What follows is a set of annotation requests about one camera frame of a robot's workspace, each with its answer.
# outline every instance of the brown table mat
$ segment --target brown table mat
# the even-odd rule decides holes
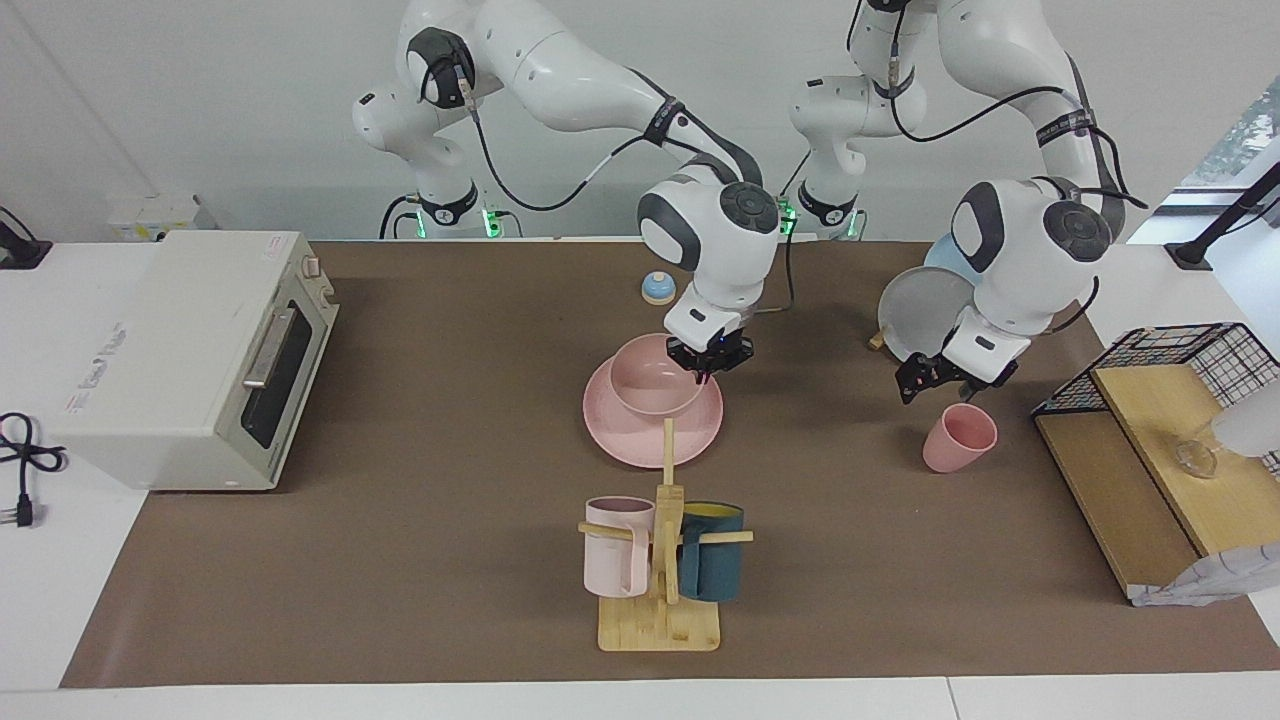
[[[603,653],[581,587],[582,503],[652,496],[581,393],[660,329],[640,245],[321,245],[342,302],[280,487],[152,495],[64,687],[1280,669],[1248,600],[1133,609],[1029,411],[1100,346],[1037,341],[977,402],[1001,443],[920,460],[955,389],[904,407],[864,350],[920,245],[799,245],[799,304],[756,318],[719,375],[690,498],[746,509],[742,594],[701,655]],[[781,268],[767,301],[785,297]]]

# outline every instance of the wooden mug holder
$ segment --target wooden mug holder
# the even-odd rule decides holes
[[[719,647],[719,605],[680,597],[676,546],[684,542],[680,523],[685,488],[675,483],[675,420],[663,421],[662,484],[653,521],[649,592],[640,597],[602,597],[596,644],[607,652],[708,652]],[[622,528],[579,523],[580,533],[631,539]],[[751,542],[751,530],[705,533],[703,543]]]

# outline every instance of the mug handle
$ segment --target mug handle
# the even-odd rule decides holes
[[[631,528],[631,577],[622,585],[627,594],[644,592],[649,584],[649,530]]]
[[[703,548],[703,528],[685,527],[685,542],[680,551],[680,594],[698,598],[698,574]]]

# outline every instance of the oven handle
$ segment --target oven handle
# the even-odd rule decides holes
[[[244,375],[242,384],[247,388],[260,389],[266,387],[275,372],[275,364],[280,360],[280,350],[284,348],[284,338],[289,336],[289,328],[298,316],[297,307],[287,307],[271,318],[271,324],[262,336],[262,345],[257,348],[257,356]]]

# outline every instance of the blue mug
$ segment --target blue mug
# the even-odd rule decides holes
[[[680,532],[685,542],[676,551],[680,594],[703,602],[737,597],[742,575],[742,543],[701,544],[704,533],[742,529],[742,509],[726,502],[686,502]]]

